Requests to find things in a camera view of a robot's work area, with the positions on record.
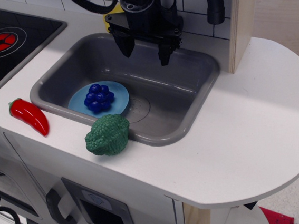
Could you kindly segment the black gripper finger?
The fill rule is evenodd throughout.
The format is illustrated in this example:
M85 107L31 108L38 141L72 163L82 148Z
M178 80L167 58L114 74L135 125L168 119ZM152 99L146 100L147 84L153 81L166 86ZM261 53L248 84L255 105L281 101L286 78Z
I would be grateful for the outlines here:
M175 47L172 41L162 41L158 45L158 56L162 66L169 64L170 56L174 52Z
M135 46L134 37L122 32L114 33L113 37L121 53L130 57Z

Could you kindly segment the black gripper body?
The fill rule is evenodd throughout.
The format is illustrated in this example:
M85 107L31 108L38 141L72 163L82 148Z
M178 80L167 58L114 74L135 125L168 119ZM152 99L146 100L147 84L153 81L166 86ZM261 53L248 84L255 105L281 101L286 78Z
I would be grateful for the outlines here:
M181 45L182 17L178 16L176 0L169 7L161 0L149 0L144 6L120 1L123 13L109 14L105 20L110 24L110 34L130 34L134 40L159 44L172 41L174 47Z

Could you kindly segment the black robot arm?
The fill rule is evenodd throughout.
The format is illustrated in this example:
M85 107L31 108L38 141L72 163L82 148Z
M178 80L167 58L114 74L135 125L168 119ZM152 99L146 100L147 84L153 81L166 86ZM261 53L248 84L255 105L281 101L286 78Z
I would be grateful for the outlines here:
M121 53L130 57L136 39L155 43L161 65L168 65L181 46L183 30L176 0L120 0L120 6L122 13L108 14L105 20Z

